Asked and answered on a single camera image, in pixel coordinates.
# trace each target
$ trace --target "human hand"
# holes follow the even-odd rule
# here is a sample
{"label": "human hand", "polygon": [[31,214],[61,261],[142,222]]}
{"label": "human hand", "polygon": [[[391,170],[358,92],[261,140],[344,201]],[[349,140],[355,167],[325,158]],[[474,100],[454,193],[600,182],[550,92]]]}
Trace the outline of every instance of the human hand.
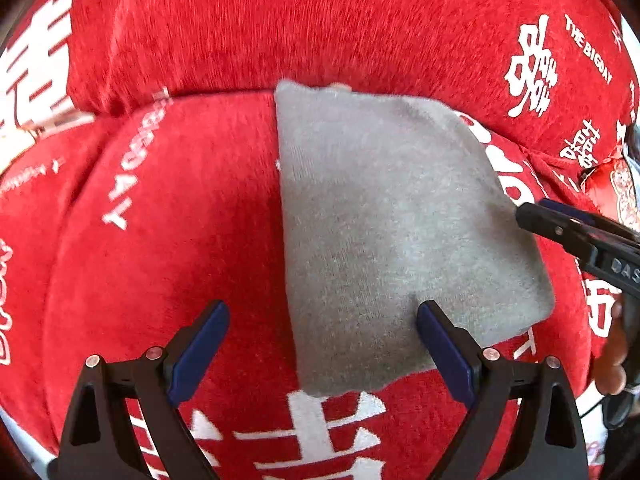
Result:
{"label": "human hand", "polygon": [[628,347],[625,330],[622,327],[622,304],[617,300],[611,309],[611,329],[602,354],[593,365],[596,388],[603,395],[617,395],[626,385],[626,373],[622,363],[626,359]]}

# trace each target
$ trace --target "printed logo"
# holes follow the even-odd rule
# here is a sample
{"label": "printed logo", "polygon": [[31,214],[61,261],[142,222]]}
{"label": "printed logo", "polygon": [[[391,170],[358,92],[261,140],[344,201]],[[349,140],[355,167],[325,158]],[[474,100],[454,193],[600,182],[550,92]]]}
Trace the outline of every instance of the printed logo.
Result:
{"label": "printed logo", "polygon": [[566,31],[571,34],[572,39],[575,41],[575,44],[582,49],[582,53],[593,61],[593,64],[598,69],[598,72],[602,75],[604,81],[607,84],[611,83],[611,74],[602,60],[600,54],[596,52],[596,49],[591,43],[585,41],[584,34],[580,31],[578,27],[576,27],[575,23],[572,19],[565,14],[566,18]]}
{"label": "printed logo", "polygon": [[5,332],[11,330],[11,326],[14,323],[11,315],[4,310],[7,297],[6,286],[6,263],[14,255],[9,245],[7,245],[2,238],[0,238],[0,365],[11,364],[11,352],[9,351],[9,342],[7,341]]}
{"label": "printed logo", "polygon": [[60,166],[65,163],[63,158],[55,158],[51,161],[51,167],[47,167],[45,164],[41,164],[39,166],[29,166],[24,168],[20,173],[16,176],[6,179],[2,184],[0,184],[0,196],[6,192],[13,191],[14,189],[23,186],[30,180],[33,180],[36,177],[46,175],[47,171],[51,171],[54,174],[58,174],[60,171]]}
{"label": "printed logo", "polygon": [[619,274],[623,278],[633,280],[635,283],[640,283],[640,269],[635,266],[629,265],[617,258],[613,258],[611,262],[611,270],[614,274]]}
{"label": "printed logo", "polygon": [[[128,193],[134,186],[138,184],[138,178],[133,171],[142,164],[147,155],[148,147],[154,142],[154,131],[158,129],[160,123],[166,115],[166,109],[174,102],[169,96],[166,88],[164,88],[166,97],[154,103],[154,109],[149,111],[142,117],[138,132],[129,143],[129,151],[124,154],[120,161],[120,167],[123,173],[115,175],[115,185],[109,192],[109,200],[113,202]],[[127,220],[124,213],[133,204],[130,196],[125,196],[120,203],[110,212],[102,216],[105,224],[113,224],[123,231],[127,230]]]}
{"label": "printed logo", "polygon": [[611,309],[620,289],[603,280],[584,280],[589,312],[589,326],[598,337],[607,337],[611,329]]}

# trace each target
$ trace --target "red cushion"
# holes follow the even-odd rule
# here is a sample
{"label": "red cushion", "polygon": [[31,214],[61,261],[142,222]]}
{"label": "red cushion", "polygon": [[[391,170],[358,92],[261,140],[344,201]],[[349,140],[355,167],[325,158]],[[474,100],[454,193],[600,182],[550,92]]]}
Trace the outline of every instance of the red cushion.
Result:
{"label": "red cushion", "polygon": [[[548,90],[548,108],[530,110],[526,100],[512,117],[527,92],[506,80],[523,54],[519,35],[535,33],[523,38],[535,45],[546,16],[540,54],[549,49],[558,78],[544,69],[546,77],[536,71],[529,83],[539,80],[536,91]],[[559,159],[556,166],[564,160],[575,176],[594,162],[581,166],[567,143],[587,157],[593,148],[593,160],[602,161],[615,146],[616,121],[631,122],[638,106],[630,90],[636,76],[601,0],[72,0],[70,22],[71,34],[56,40],[68,44],[68,94],[88,111],[130,112],[164,86],[175,95],[272,89],[283,77],[312,86],[339,81],[359,91],[439,99]],[[39,38],[53,42],[51,36]],[[535,57],[526,62],[537,66]],[[517,79],[522,65],[513,68]],[[21,71],[12,69],[5,86]],[[23,99],[38,86],[24,84],[17,91]],[[28,116],[18,110],[18,120]],[[598,137],[578,136],[576,144],[583,120]]]}
{"label": "red cushion", "polygon": [[51,271],[68,210],[117,124],[101,120],[38,142],[0,180],[0,406],[49,447],[55,436],[42,352]]}
{"label": "red cushion", "polygon": [[[544,162],[466,120],[487,145],[514,200],[538,200],[545,191],[552,198],[573,197],[576,204],[584,200],[551,170],[547,180]],[[63,156],[70,147],[62,140],[71,134],[51,138]],[[60,436],[88,355],[135,358],[164,344],[208,301],[222,298],[231,309],[231,329],[181,413],[210,461],[220,464],[223,478],[306,479],[351,471],[345,475],[377,479],[376,468],[382,466],[390,478],[422,479],[429,473],[464,414],[437,372],[412,375],[374,394],[325,402],[298,392],[284,293],[277,156],[273,98],[266,92],[150,105],[111,135],[68,210],[60,241],[47,242],[59,248],[46,298],[44,341],[33,349],[33,359],[12,363],[11,372],[24,375],[20,389],[2,391],[2,402],[12,407],[29,399],[29,409],[24,400],[12,413],[28,431],[55,450],[51,428]],[[538,179],[534,165],[542,170]],[[47,200],[35,189],[30,194],[34,208]],[[108,216],[116,208],[118,215]],[[26,233],[37,219],[23,219]],[[497,347],[527,361],[558,356],[579,394],[590,361],[580,273],[557,246],[542,240],[540,250],[556,294],[554,313],[530,333]],[[42,302],[44,292],[39,294]],[[16,316],[15,322],[37,329],[30,318]],[[34,369],[39,359],[44,368]],[[25,383],[33,384],[36,372],[44,377],[44,392],[25,396],[31,391]],[[334,427],[318,426],[314,413],[334,421]],[[511,402],[484,476],[497,467],[515,413]],[[276,430],[297,433],[256,434]],[[145,458],[161,470],[140,431]],[[319,443],[313,434],[329,440]],[[259,465],[278,462],[286,464]],[[370,476],[355,476],[366,468]]]}

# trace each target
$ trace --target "black clamp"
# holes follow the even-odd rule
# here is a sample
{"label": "black clamp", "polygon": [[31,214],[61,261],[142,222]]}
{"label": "black clamp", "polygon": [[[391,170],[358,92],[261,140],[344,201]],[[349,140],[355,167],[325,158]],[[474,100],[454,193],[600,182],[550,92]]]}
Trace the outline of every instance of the black clamp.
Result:
{"label": "black clamp", "polygon": [[511,361],[482,349],[452,325],[435,301],[418,308],[420,338],[466,417],[430,480],[475,480],[509,399],[521,399],[516,425],[492,480],[586,480],[584,435],[574,396],[554,356],[540,364]]}
{"label": "black clamp", "polygon": [[640,234],[603,216],[543,199],[516,211],[518,225],[561,244],[580,268],[622,290],[623,327],[629,351],[622,367],[625,390],[607,396],[602,415],[608,430],[620,428],[640,394]]}
{"label": "black clamp", "polygon": [[186,427],[178,405],[191,398],[224,339],[229,311],[216,301],[165,347],[136,360],[86,359],[65,419],[51,480],[148,480],[125,399],[138,399],[172,480],[219,480]]}

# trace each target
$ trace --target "blue clamp pad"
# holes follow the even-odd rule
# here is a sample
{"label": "blue clamp pad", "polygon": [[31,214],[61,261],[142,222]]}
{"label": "blue clamp pad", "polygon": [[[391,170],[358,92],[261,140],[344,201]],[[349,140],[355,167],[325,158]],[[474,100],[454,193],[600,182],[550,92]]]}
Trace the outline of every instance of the blue clamp pad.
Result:
{"label": "blue clamp pad", "polygon": [[172,406],[191,399],[229,328],[229,309],[218,301],[207,307],[193,325],[180,329],[167,345],[165,378]]}
{"label": "blue clamp pad", "polygon": [[418,307],[416,325],[451,397],[471,408],[479,388],[480,347],[466,330],[453,326],[435,301]]}
{"label": "blue clamp pad", "polygon": [[547,209],[551,209],[551,211],[556,211],[557,213],[562,213],[563,215],[570,216],[571,218],[575,218],[576,220],[580,220],[587,225],[595,224],[595,222],[593,221],[593,217],[589,213],[581,209],[571,207],[570,205],[556,202],[555,200],[551,200],[549,198],[543,198],[538,202],[538,205],[546,207]]}

